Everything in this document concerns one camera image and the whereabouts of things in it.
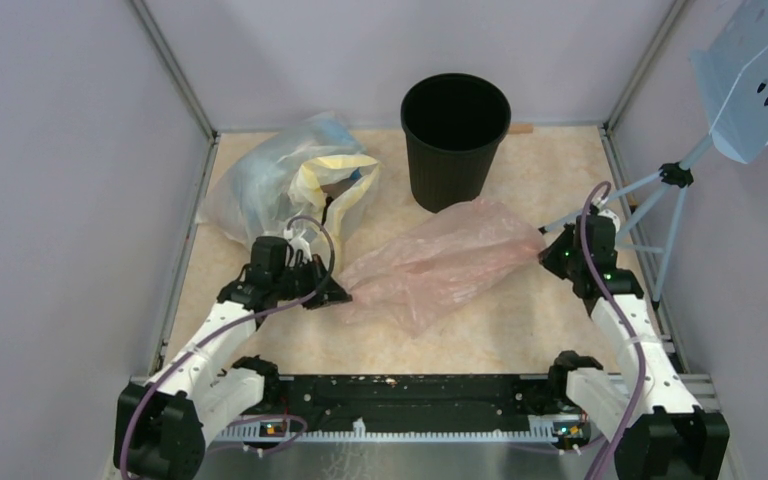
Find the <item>pink plastic trash bag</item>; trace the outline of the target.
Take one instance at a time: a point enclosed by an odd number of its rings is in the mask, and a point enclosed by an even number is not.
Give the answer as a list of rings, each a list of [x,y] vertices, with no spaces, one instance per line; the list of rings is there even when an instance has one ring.
[[[477,198],[449,206],[347,266],[347,324],[386,320],[424,333],[515,270],[536,262],[546,242],[502,202]]]

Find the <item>clear yellow-rimmed trash bag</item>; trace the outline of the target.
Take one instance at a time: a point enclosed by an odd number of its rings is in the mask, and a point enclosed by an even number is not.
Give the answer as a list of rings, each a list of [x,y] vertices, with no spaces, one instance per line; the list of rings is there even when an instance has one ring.
[[[332,112],[309,117],[267,139],[211,187],[197,220],[251,247],[262,235],[310,228],[312,251],[327,255],[360,227],[377,195],[381,163]]]

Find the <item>black plastic trash bin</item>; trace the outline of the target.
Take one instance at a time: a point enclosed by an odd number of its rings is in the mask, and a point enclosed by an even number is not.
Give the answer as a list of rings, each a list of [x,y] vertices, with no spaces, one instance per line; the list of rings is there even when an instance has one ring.
[[[400,108],[410,188],[433,213],[476,199],[511,125],[511,107],[493,83],[443,73],[416,83]]]

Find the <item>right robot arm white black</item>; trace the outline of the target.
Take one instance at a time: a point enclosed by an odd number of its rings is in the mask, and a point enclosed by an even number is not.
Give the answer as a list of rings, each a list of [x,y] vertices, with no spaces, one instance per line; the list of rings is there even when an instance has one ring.
[[[591,321],[615,354],[625,392],[601,363],[572,350],[549,370],[546,397],[560,412],[582,409],[606,438],[589,478],[606,467],[620,479],[716,479],[730,429],[682,381],[655,332],[633,272],[617,265],[610,216],[586,214],[565,225],[539,263],[572,284]]]

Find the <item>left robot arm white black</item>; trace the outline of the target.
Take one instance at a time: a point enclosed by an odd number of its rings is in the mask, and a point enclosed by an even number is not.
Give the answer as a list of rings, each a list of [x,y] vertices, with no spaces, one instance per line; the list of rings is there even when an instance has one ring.
[[[169,364],[118,397],[113,465],[124,479],[192,479],[208,447],[240,414],[268,413],[280,386],[255,363],[228,367],[270,315],[350,301],[333,277],[336,245],[320,255],[301,239],[261,236],[240,274]]]

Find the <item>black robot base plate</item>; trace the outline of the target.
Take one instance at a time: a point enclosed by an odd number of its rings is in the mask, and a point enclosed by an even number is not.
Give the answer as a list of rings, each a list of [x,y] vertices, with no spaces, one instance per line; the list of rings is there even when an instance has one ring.
[[[311,432],[342,432],[362,420],[372,433],[525,432],[534,417],[570,414],[545,375],[296,375],[266,383],[249,415],[290,414]]]

